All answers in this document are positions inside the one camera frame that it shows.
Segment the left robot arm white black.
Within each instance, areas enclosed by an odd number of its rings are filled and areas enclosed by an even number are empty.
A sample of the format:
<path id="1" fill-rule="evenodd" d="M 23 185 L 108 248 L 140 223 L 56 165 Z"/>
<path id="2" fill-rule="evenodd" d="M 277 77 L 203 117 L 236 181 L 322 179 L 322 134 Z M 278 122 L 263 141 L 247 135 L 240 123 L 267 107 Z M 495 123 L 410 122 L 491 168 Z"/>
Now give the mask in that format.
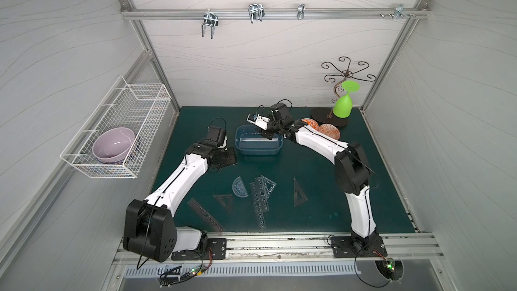
<path id="1" fill-rule="evenodd" d="M 166 261 L 173 253 L 204 252 L 201 230 L 178 227 L 176 210 L 194 184 L 210 168 L 219 170 L 236 164 L 234 148 L 193 144 L 176 170 L 143 200 L 134 199 L 126 208 L 123 249 L 139 257 Z"/>

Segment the long thin clear ruler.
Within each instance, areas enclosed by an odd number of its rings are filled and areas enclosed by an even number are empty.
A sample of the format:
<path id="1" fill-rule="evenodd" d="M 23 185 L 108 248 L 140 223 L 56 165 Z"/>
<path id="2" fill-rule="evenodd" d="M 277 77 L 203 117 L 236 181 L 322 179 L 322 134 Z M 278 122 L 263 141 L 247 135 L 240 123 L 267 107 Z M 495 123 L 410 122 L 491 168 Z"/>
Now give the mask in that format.
<path id="1" fill-rule="evenodd" d="M 257 142 L 257 143 L 273 143 L 273 142 L 278 142 L 278 141 L 281 141 L 281 139 L 277 138 L 277 137 L 274 137 L 272 139 L 267 139 L 267 138 L 264 138 L 264 137 L 245 137 L 245 138 L 241 138 L 240 139 L 240 142 L 242 143 L 252 143 L 252 142 Z"/>

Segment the blue plastic storage box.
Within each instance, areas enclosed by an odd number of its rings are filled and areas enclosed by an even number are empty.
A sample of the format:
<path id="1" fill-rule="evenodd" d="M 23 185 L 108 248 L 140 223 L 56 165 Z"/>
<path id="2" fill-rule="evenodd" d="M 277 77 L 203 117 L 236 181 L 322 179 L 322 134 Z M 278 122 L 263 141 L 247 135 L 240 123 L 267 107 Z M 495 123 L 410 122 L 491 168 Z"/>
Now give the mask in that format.
<path id="1" fill-rule="evenodd" d="M 236 130 L 235 148 L 246 156 L 274 156 L 280 153 L 284 138 L 274 134 L 271 139 L 261 135 L 260 129 L 254 125 L 241 125 Z"/>

